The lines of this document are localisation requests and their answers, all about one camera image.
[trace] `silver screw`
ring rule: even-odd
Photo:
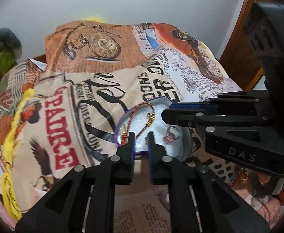
[[[173,159],[173,158],[171,158],[170,156],[167,156],[167,155],[162,157],[162,161],[163,161],[163,162],[171,162],[172,159]]]
[[[110,160],[112,160],[113,162],[117,162],[121,159],[121,157],[119,157],[118,155],[113,155],[110,157]]]
[[[206,132],[214,132],[214,131],[215,131],[215,127],[213,126],[206,127]]]
[[[77,165],[74,167],[74,171],[75,172],[81,172],[84,169],[83,165]]]

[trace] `yellow strap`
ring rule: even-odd
[[[17,198],[12,182],[11,177],[11,167],[13,165],[13,150],[14,150],[14,142],[15,142],[15,134],[18,124],[20,122],[21,110],[23,109],[26,102],[33,96],[34,89],[27,89],[22,97],[22,100],[18,104],[17,111],[15,113],[14,119],[11,123],[11,130],[5,138],[3,145],[3,157],[6,163],[7,172],[2,174],[1,177],[1,189],[3,195],[4,206],[7,209],[9,215],[19,220],[22,215],[20,212],[20,208],[17,203]]]

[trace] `bed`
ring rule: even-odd
[[[115,127],[137,104],[158,97],[203,102],[241,91],[204,43],[169,24],[75,21],[48,35],[45,48],[0,83],[0,216],[12,230],[72,167],[115,154]],[[205,164],[228,184],[236,165],[206,153],[194,129],[190,134],[197,160],[189,165]],[[154,188],[139,160],[134,183],[117,195]],[[250,181],[237,179],[233,189],[270,226],[278,220],[276,198],[257,197]]]

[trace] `bracelet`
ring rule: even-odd
[[[135,112],[138,110],[139,107],[141,107],[142,105],[149,105],[151,108],[152,108],[152,113],[148,113],[147,114],[147,117],[149,118],[146,125],[143,127],[143,129],[138,133],[138,135],[136,135],[135,138],[138,138],[142,133],[143,131],[145,131],[154,121],[155,119],[155,109],[153,107],[152,104],[148,103],[148,102],[143,102],[143,103],[140,103],[138,104],[137,106],[135,106],[135,108],[132,110],[132,112],[130,113],[130,116],[129,116],[129,120],[128,120],[128,124],[127,126],[124,124],[123,125],[123,132],[122,132],[122,135],[121,135],[121,145],[124,145],[127,143],[128,141],[128,133],[129,133],[129,127],[130,127],[130,124],[132,122],[132,118],[133,118],[133,115],[135,114]]]

